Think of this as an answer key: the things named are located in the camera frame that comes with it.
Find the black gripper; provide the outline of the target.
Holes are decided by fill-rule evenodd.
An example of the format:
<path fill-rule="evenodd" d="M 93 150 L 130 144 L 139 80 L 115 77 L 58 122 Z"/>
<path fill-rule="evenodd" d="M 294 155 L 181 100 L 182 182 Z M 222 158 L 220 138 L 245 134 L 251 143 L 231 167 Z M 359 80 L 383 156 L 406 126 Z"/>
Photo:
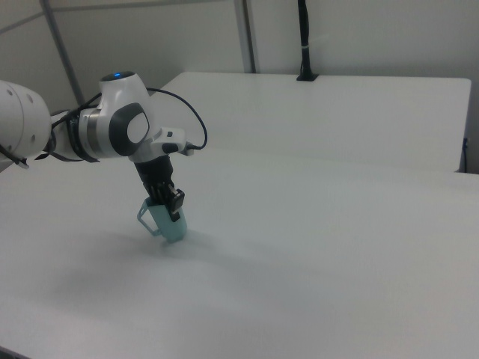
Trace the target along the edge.
<path fill-rule="evenodd" d="M 174 187 L 173 166 L 169 156 L 135 163 L 135 168 L 154 205 L 165 205 L 173 222 L 180 219 L 185 193 Z"/>

